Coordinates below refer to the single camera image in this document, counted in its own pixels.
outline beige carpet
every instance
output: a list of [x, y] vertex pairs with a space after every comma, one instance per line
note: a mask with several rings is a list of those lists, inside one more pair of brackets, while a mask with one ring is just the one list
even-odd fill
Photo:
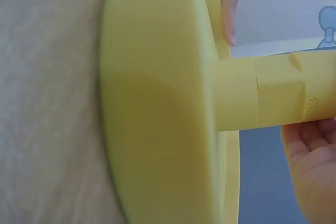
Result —
[[124, 223], [99, 121], [103, 0], [0, 0], [0, 223]]

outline blue cartoon drawing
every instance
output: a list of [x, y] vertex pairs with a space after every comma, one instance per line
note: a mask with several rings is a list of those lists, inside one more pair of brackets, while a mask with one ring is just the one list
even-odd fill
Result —
[[336, 41], [334, 34], [336, 32], [336, 7], [325, 6], [322, 8], [319, 14], [319, 24], [324, 31], [324, 38], [319, 43], [317, 48], [334, 47]]

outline yellow plastic stand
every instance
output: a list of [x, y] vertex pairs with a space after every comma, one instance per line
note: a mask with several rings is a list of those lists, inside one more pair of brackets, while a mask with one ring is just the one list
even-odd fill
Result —
[[102, 112], [130, 224], [237, 223], [232, 130], [336, 115], [335, 53], [229, 60], [222, 29], [220, 0], [106, 0]]

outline gray floor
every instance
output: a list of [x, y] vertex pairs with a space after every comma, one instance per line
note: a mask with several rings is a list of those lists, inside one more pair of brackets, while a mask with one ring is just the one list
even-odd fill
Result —
[[280, 127], [240, 132], [239, 224], [307, 223], [297, 206]]

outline yellow round base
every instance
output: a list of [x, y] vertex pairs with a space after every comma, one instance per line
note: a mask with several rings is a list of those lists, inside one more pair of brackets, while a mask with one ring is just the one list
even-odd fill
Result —
[[220, 0], [106, 0], [104, 130], [129, 224], [236, 223], [238, 132], [215, 129], [209, 64], [229, 58]]

